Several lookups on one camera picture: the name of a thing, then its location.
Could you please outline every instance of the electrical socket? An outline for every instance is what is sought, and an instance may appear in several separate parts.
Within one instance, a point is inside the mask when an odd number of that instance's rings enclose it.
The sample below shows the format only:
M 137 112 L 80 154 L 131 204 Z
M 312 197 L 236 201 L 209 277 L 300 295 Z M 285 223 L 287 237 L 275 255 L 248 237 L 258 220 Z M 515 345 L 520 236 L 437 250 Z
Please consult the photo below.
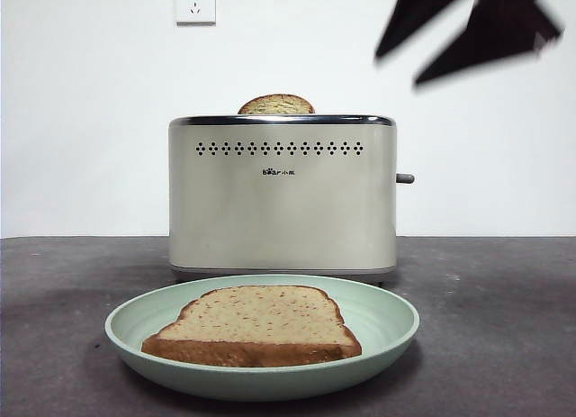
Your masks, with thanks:
M 214 25 L 216 0 L 175 0 L 175 19 L 178 25 Z

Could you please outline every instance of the gray countertop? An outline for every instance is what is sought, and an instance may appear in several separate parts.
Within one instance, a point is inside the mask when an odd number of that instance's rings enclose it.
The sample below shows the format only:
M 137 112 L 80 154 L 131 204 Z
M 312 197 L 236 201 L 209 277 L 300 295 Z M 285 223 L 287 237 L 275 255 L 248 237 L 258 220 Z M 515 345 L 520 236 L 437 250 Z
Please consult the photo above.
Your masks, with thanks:
M 286 403 L 225 403 L 137 375 L 104 320 L 176 282 L 167 238 L 2 241 L 2 415 L 576 415 L 576 238 L 398 238 L 382 287 L 421 317 L 379 376 Z

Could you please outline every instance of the plate rim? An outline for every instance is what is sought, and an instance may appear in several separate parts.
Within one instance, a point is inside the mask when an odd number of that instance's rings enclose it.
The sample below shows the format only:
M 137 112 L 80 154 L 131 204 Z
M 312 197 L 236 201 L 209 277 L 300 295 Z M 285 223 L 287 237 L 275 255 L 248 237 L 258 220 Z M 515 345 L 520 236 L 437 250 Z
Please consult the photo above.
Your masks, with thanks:
M 366 287 L 370 287 L 370 288 L 375 288 L 375 289 L 379 290 L 380 292 L 383 292 L 383 293 L 387 294 L 388 296 L 390 296 L 392 298 L 396 298 L 396 299 L 400 300 L 402 303 L 404 303 L 410 309 L 414 321 L 406 333 L 404 333 L 398 339 L 393 341 L 390 345 L 388 345 L 387 347 L 384 347 L 383 349 L 381 349 L 379 352 L 377 352 L 375 354 L 371 354 L 371 355 L 367 355 L 367 356 L 360 355 L 360 356 L 355 356 L 355 357 L 351 357 L 351 358 L 342 358 L 340 360 L 328 361 L 328 362 L 324 362 L 324 363 L 312 363 L 309 365 L 280 366 L 280 367 L 224 367 L 224 366 L 201 365 L 198 363 L 186 363 L 183 361 L 171 360 L 169 358 L 161 358 L 161 357 L 153 356 L 151 354 L 147 354 L 145 352 L 142 352 L 139 349 L 133 348 L 132 346 L 128 345 L 123 340 L 118 338 L 116 336 L 116 334 L 113 332 L 113 328 L 112 328 L 113 319 L 126 306 L 128 306 L 128 305 L 130 305 L 130 304 L 132 304 L 132 303 L 134 303 L 140 299 L 146 298 L 149 295 L 164 292 L 170 288 L 174 288 L 174 287 L 178 287 L 178 286 L 192 286 L 192 285 L 195 285 L 197 283 L 206 283 L 206 282 L 211 282 L 211 281 L 218 282 L 221 280 L 230 280 L 230 279 L 242 278 L 242 277 L 245 277 L 245 278 L 259 278 L 259 277 L 262 277 L 262 278 L 272 278 L 272 277 L 283 278 L 283 277 L 289 277 L 291 279 L 294 279 L 296 276 L 299 276 L 299 275 L 263 274 L 263 275 L 235 275 L 235 276 L 222 276 L 222 277 L 219 276 L 219 277 L 208 277 L 205 279 L 199 279 L 199 280 L 194 280 L 194 281 L 190 281 L 190 282 L 184 282 L 182 284 L 163 286 L 163 287 L 148 291 L 144 294 L 132 297 L 130 300 L 127 300 L 126 302 L 118 305 L 106 317 L 106 321 L 104 322 L 104 330 L 106 332 L 106 336 L 108 336 L 108 339 L 116 347 L 122 349 L 124 352 L 127 352 L 127 353 L 129 353 L 135 357 L 149 360 L 152 362 L 156 362 L 156 363 L 159 363 L 162 365 L 168 365 L 168 366 L 174 367 L 174 368 L 194 369 L 194 370 L 201 370 L 203 372 L 215 372 L 215 373 L 229 373 L 229 374 L 264 374 L 264 373 L 270 374 L 270 373 L 274 373 L 274 374 L 278 374 L 278 373 L 301 372 L 301 371 L 314 370 L 314 369 L 319 369 L 319 368 L 339 367 L 339 366 L 344 366 L 344 365 L 348 365 L 348 364 L 355 363 L 355 362 L 359 363 L 360 361 L 369 360 L 371 358 L 376 358 L 382 354 L 385 354 L 385 353 L 391 351 L 392 349 L 398 348 L 399 346 L 404 344 L 406 341 L 411 340 L 411 338 L 413 338 L 413 336 L 416 334 L 416 331 L 419 328 L 420 316 L 419 316 L 419 313 L 418 313 L 418 310 L 416 309 L 416 307 L 414 307 L 414 305 L 411 302 L 409 302 L 405 298 L 393 293 L 392 291 L 388 291 L 387 289 L 383 289 L 383 288 L 380 288 L 377 286 L 372 286 L 372 285 L 365 284 L 362 282 L 356 282 L 354 280 L 343 279 L 340 277 L 305 275 L 306 277 L 316 278 L 319 280 L 340 281 L 340 282 L 351 283 L 351 284 L 354 284 L 355 286 L 366 286 Z

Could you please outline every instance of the plate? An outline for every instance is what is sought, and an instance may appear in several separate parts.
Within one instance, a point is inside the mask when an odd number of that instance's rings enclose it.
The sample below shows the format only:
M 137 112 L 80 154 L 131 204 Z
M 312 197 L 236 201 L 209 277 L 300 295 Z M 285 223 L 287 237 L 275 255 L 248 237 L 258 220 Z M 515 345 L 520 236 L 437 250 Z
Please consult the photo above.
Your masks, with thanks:
M 213 289 L 241 285 L 315 286 L 334 299 L 362 355 L 289 367 L 215 367 L 145 354 L 141 343 L 173 322 L 182 307 Z M 136 372 L 164 387 L 228 401 L 282 401 L 327 394 L 361 383 L 391 365 L 419 326 L 412 304 L 376 286 L 303 275 L 226 276 L 168 286 L 121 304 L 106 319 L 106 334 Z

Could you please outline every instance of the toasted bread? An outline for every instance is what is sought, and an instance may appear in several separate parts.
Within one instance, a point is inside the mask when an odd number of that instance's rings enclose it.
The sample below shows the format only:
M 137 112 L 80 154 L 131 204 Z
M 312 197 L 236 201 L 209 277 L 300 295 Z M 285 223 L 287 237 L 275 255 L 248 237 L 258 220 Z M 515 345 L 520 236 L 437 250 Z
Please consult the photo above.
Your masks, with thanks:
M 360 355 L 338 305 L 310 286 L 233 286 L 202 295 L 142 351 L 224 367 L 280 367 Z
M 262 95 L 244 104 L 238 113 L 314 113 L 314 108 L 297 95 Z

